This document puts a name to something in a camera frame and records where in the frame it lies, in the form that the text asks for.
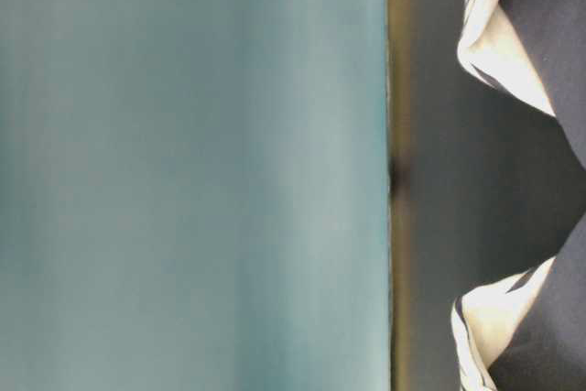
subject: teal surface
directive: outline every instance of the teal surface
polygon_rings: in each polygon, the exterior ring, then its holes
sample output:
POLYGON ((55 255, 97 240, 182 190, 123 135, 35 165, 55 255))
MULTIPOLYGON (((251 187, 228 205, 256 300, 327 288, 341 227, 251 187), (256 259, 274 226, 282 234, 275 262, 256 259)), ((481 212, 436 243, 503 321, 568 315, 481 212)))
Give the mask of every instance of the teal surface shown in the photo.
POLYGON ((0 389, 387 389, 384 17, 0 0, 0 389))

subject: gray background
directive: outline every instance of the gray background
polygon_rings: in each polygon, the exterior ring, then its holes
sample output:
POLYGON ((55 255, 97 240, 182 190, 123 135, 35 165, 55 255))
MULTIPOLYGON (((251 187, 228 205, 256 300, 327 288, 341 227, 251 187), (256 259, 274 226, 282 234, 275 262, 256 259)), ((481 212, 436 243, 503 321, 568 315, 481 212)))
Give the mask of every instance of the gray background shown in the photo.
POLYGON ((0 0, 0 388, 384 390, 385 0, 0 0))
POLYGON ((451 302, 554 255, 586 211, 555 119, 464 73, 463 0, 412 0, 409 389, 457 388, 451 302))

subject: striped fabric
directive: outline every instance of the striped fabric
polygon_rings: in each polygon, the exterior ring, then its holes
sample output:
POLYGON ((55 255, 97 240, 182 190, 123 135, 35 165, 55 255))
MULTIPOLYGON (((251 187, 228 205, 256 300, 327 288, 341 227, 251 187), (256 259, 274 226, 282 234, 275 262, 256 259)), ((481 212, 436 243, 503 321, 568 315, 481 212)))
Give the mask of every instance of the striped fabric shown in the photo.
POLYGON ((462 67, 486 84, 553 115, 548 96, 499 0, 465 0, 462 67))
MULTIPOLYGON (((584 23, 586 0, 465 0, 458 58, 480 81, 557 117, 586 168, 584 23)), ((555 257, 454 302, 461 389, 586 389, 584 292, 586 215, 555 257)))
POLYGON ((488 367, 504 351, 532 306, 554 258, 523 274, 481 286, 456 299, 451 327, 466 391, 496 390, 488 367))

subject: white striped cloth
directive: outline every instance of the white striped cloth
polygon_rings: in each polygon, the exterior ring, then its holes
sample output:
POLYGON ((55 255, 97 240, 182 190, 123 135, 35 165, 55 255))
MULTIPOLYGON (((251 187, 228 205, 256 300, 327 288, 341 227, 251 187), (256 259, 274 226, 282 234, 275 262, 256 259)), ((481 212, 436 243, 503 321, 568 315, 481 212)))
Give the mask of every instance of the white striped cloth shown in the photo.
POLYGON ((458 59, 480 81, 553 115, 543 84, 498 1, 465 0, 458 59))
POLYGON ((511 341, 553 261, 550 258, 525 273, 481 286, 456 299, 451 311, 451 328, 464 390, 496 390, 488 367, 511 341))

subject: navy fabric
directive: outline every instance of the navy fabric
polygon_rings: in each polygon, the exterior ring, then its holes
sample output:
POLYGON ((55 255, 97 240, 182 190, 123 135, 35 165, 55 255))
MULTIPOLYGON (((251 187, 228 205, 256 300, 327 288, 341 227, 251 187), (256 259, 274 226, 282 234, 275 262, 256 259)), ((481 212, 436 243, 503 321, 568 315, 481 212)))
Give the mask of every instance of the navy fabric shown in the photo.
MULTIPOLYGON (((570 145, 586 166, 586 0, 501 0, 570 145)), ((586 215, 489 373, 500 391, 586 387, 586 215)))

